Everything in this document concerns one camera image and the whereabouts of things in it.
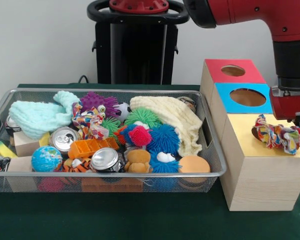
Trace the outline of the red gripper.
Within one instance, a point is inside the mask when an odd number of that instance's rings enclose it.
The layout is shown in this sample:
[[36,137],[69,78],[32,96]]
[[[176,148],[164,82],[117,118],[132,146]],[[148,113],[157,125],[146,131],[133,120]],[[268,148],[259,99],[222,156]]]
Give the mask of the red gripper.
[[300,127],[300,91],[281,90],[278,86],[272,86],[269,98],[277,120],[296,119]]

